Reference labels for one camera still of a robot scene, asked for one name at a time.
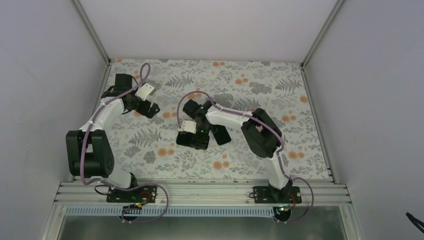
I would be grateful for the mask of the black phone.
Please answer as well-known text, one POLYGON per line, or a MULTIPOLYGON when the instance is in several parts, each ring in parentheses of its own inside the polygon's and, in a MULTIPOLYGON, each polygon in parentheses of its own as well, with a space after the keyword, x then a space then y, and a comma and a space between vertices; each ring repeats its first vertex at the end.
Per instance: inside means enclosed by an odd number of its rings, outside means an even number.
POLYGON ((191 132, 179 131, 176 138, 176 144, 184 147, 191 147, 194 135, 195 134, 191 132))

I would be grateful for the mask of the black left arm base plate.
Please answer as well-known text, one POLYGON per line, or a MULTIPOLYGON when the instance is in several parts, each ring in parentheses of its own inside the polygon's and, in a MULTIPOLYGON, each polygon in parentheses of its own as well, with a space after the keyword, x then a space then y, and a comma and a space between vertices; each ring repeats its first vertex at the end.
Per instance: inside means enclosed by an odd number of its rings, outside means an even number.
POLYGON ((123 191, 118 189, 109 189, 106 196, 107 203, 155 203, 157 187, 146 185, 135 190, 123 191))

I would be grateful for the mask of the dark green smartphone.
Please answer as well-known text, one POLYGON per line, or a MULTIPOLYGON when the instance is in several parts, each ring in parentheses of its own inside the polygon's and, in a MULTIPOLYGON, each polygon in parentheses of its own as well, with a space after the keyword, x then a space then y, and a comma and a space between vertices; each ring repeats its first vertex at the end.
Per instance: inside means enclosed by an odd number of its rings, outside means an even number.
POLYGON ((212 125, 211 132, 218 146, 230 143, 232 140, 226 127, 223 125, 212 125))

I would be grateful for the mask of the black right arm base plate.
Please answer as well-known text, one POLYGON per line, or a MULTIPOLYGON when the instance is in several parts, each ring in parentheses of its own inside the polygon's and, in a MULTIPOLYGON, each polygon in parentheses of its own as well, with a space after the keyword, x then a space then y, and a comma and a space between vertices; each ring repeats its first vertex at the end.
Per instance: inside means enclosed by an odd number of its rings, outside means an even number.
POLYGON ((255 204, 301 204, 300 188, 297 186, 276 189, 272 186, 254 186, 248 195, 255 204))

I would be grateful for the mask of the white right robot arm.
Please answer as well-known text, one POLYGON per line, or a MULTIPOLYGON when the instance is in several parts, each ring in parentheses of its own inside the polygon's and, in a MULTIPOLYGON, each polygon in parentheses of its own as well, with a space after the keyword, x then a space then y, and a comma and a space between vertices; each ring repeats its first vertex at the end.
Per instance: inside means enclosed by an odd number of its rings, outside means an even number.
POLYGON ((281 168, 280 152, 284 148, 282 132, 265 110, 239 111, 225 108, 213 101, 200 105, 189 100, 183 112, 191 120, 180 126, 176 143, 196 150, 206 150, 212 133, 218 145, 231 141, 227 129, 240 130, 249 149, 259 158, 268 173, 270 195, 274 202, 284 203, 290 197, 293 183, 281 168))

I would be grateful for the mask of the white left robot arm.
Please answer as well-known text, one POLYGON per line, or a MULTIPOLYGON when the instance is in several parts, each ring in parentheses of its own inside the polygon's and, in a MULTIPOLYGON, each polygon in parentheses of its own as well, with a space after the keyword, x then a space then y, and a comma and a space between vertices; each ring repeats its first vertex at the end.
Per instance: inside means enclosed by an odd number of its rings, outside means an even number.
POLYGON ((155 87, 143 78, 137 81, 132 75, 118 73, 114 85, 100 97, 100 103, 90 119, 78 130, 70 130, 65 136, 70 174, 80 177, 84 184, 100 182, 112 189, 119 189, 119 196, 131 203, 139 197, 134 174, 115 165, 114 153, 108 132, 119 116, 135 111, 149 119, 160 108, 147 98, 155 87))

